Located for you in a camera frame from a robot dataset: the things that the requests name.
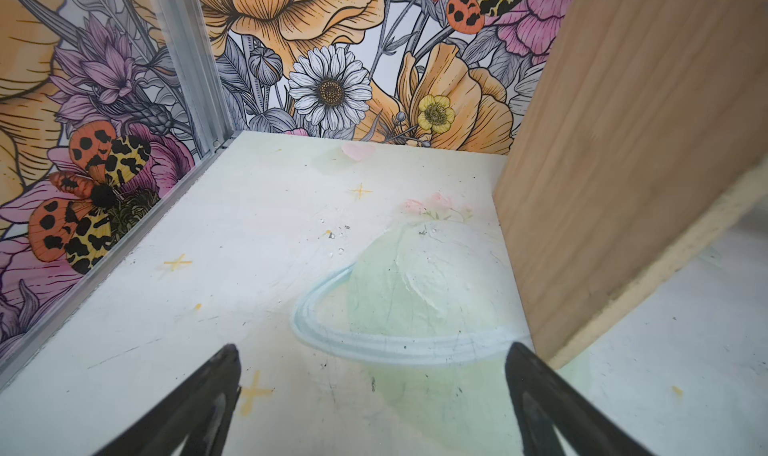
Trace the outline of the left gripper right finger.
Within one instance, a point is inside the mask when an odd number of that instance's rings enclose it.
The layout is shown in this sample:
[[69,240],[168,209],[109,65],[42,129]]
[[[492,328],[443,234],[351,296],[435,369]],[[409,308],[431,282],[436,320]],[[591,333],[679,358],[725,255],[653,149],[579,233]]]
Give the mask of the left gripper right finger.
[[509,349],[505,377],[525,455],[563,455],[561,439],[578,455],[650,453],[520,342]]

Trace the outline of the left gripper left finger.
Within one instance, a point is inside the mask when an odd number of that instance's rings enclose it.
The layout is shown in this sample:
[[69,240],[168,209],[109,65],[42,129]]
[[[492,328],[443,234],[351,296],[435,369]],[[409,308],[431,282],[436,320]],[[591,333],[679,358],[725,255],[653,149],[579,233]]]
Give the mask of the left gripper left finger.
[[220,455],[241,387],[241,363],[227,344],[99,455]]

